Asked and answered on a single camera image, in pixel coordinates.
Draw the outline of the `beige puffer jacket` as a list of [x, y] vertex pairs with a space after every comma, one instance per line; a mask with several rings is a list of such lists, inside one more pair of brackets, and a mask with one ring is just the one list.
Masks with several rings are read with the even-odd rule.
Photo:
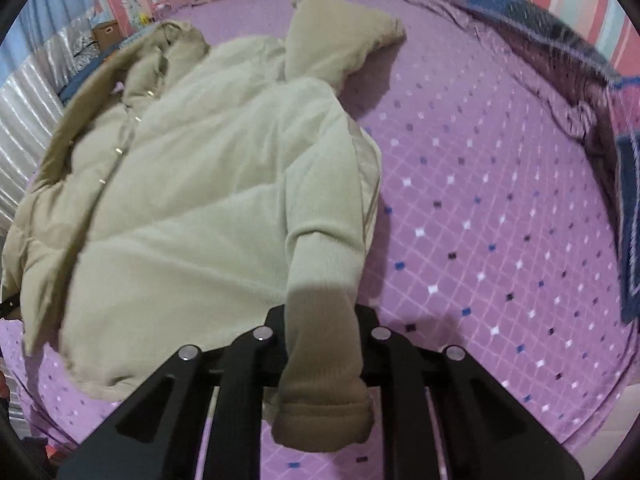
[[216, 46], [163, 22], [96, 70], [17, 207], [1, 297], [18, 299], [24, 351], [52, 342], [103, 401], [282, 307], [273, 439], [335, 452], [373, 424], [355, 304], [382, 162], [338, 97], [405, 29], [345, 0], [293, 8], [284, 37]]

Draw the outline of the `purple diamond-pattern bed sheet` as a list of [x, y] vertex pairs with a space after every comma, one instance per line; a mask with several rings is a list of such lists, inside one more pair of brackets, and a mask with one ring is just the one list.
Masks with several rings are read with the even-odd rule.
[[[345, 0], [404, 25], [338, 97], [381, 151], [372, 244], [356, 302], [420, 347], [462, 344], [569, 451], [600, 429], [634, 374], [620, 322], [614, 226], [574, 114], [492, 27], [445, 0]], [[227, 0], [173, 20], [211, 46], [284, 37], [293, 0]], [[32, 432], [67, 453], [119, 401], [79, 390], [52, 342], [1, 350]], [[335, 452], [265, 442], [265, 473], [378, 478], [380, 434]]]

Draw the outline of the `blue purple patchwork blanket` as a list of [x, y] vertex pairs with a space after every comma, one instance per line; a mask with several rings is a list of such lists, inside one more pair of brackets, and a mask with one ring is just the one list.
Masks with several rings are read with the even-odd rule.
[[600, 184], [620, 279], [620, 319], [639, 317], [639, 81], [527, 0], [445, 0], [495, 29], [512, 50], [576, 106], [561, 125], [585, 149]]

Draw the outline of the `blue fabric beside bed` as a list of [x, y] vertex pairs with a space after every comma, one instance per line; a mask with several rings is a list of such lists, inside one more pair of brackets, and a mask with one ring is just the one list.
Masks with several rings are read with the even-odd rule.
[[94, 58], [88, 63], [82, 70], [80, 70], [75, 76], [70, 78], [70, 82], [58, 92], [58, 98], [63, 106], [66, 106], [73, 96], [78, 92], [84, 82], [113, 54], [119, 50], [119, 44], [114, 44], [107, 48], [104, 52], [101, 52], [97, 58]]

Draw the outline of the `brown cardboard box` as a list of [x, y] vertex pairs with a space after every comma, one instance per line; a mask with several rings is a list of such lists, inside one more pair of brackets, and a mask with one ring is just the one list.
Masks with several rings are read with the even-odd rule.
[[122, 41], [122, 33], [116, 21], [97, 24], [93, 27], [92, 33], [101, 51], [106, 51]]

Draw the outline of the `silver white curtain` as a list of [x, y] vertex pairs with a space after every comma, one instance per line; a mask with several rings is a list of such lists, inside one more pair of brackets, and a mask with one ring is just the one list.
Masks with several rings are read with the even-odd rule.
[[58, 97], [78, 73], [73, 46], [91, 32], [100, 15], [89, 6], [61, 28], [47, 30], [52, 14], [36, 15], [31, 4], [12, 24], [1, 45], [1, 233], [6, 234], [18, 203], [62, 116]]

